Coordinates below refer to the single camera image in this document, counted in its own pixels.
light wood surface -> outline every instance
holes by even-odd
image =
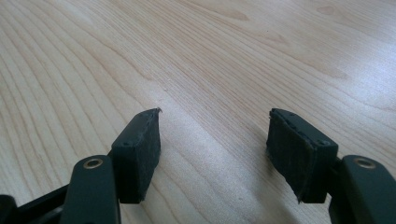
[[[123,223],[330,223],[266,159],[272,107],[396,176],[393,0],[0,1],[0,193],[27,203],[159,106]]]

wooden table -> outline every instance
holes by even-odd
[[[27,203],[159,106],[162,155],[123,223],[330,223],[265,156],[293,111],[396,176],[396,4],[0,1],[0,190]]]

